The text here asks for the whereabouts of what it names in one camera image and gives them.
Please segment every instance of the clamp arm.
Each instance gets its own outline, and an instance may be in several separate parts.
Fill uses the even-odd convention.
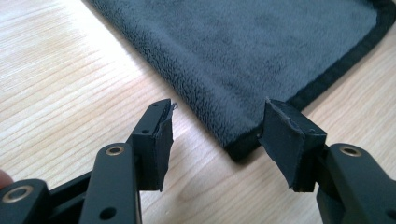
[[[312,192],[323,223],[396,223],[396,182],[362,148],[327,134],[292,106],[266,100],[260,143],[290,188]]]
[[[141,223],[139,190],[162,190],[173,144],[170,99],[150,105],[126,143],[103,147],[91,172],[48,190],[39,179],[0,190],[0,222]]]

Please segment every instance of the small metal pin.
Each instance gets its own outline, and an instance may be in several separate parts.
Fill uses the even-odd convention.
[[[10,190],[3,196],[3,203],[15,203],[26,198],[33,191],[30,185],[24,185]]]
[[[111,147],[106,150],[106,154],[109,156],[118,156],[124,151],[123,147]]]
[[[340,151],[343,152],[344,154],[347,154],[348,156],[351,157],[359,157],[361,156],[361,152],[354,147],[340,147]]]

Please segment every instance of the light wood surface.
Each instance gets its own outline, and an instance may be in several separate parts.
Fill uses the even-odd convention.
[[[147,106],[178,103],[163,192],[141,192],[144,223],[320,223],[263,148],[235,164],[171,87],[80,1],[0,2],[0,168],[53,189],[124,142]],[[396,27],[304,113],[329,145],[369,151],[396,179]]]

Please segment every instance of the wooden table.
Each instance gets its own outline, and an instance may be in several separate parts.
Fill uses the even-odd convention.
[[[124,142],[147,106],[178,103],[163,192],[141,192],[144,223],[320,223],[263,148],[236,164],[136,50],[80,1],[0,3],[0,168],[52,189]],[[396,178],[396,26],[304,113],[327,143],[368,150]]]

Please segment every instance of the gray microfiber towel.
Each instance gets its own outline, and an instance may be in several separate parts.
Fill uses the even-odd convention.
[[[389,0],[90,1],[235,161],[258,146],[266,97],[303,109],[395,14]]]

